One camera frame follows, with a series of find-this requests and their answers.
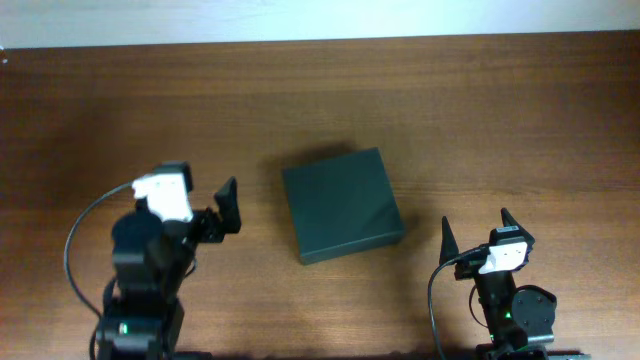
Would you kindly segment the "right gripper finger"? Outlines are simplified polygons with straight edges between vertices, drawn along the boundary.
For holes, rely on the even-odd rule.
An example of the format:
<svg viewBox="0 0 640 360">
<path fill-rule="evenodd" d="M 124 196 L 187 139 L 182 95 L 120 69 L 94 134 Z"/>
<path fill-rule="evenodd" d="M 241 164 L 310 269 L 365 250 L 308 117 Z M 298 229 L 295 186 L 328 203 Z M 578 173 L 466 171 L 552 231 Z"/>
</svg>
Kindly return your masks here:
<svg viewBox="0 0 640 360">
<path fill-rule="evenodd" d="M 459 256 L 459 248 L 451 229 L 450 223 L 446 216 L 441 219 L 441 247 L 439 255 L 439 264 L 444 265 L 446 262 Z"/>
<path fill-rule="evenodd" d="M 500 215 L 504 227 L 520 227 L 518 221 L 511 215 L 507 208 L 502 208 Z"/>
</svg>

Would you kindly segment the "black box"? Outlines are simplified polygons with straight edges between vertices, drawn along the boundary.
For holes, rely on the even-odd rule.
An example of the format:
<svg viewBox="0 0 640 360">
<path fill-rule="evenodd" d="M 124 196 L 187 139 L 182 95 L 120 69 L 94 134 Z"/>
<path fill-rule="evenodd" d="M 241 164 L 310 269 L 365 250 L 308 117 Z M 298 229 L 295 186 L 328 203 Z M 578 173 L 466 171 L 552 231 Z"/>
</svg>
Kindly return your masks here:
<svg viewBox="0 0 640 360">
<path fill-rule="evenodd" d="M 282 178 L 304 265 L 394 245 L 406 234 L 377 148 L 289 167 Z"/>
</svg>

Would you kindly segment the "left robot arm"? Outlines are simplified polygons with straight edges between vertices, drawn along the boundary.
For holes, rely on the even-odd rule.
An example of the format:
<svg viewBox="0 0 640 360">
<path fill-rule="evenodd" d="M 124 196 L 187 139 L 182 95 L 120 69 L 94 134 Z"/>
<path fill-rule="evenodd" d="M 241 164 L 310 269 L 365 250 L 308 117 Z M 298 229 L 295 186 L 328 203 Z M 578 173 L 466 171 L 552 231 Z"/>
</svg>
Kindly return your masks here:
<svg viewBox="0 0 640 360">
<path fill-rule="evenodd" d="M 241 228 L 237 181 L 215 193 L 216 210 L 194 211 L 190 185 L 180 175 L 134 181 L 134 211 L 112 228 L 115 276 L 103 293 L 104 313 L 92 338 L 95 359 L 206 359 L 206 352 L 179 352 L 184 320 L 178 298 L 197 266 L 202 243 L 220 243 Z"/>
</svg>

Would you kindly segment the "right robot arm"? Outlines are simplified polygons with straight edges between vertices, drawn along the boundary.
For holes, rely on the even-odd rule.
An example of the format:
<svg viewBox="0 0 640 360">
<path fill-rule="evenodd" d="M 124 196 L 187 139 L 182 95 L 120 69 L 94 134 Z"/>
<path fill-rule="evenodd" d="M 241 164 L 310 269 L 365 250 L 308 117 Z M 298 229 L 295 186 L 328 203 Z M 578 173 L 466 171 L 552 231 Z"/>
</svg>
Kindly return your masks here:
<svg viewBox="0 0 640 360">
<path fill-rule="evenodd" d="M 534 237 L 505 208 L 502 226 L 489 240 L 461 252 L 446 217 L 441 220 L 441 271 L 455 267 L 456 280 L 473 280 L 491 342 L 478 345 L 477 359 L 546 359 L 545 346 L 554 341 L 557 298 L 534 285 L 518 287 L 513 274 L 529 263 Z"/>
</svg>

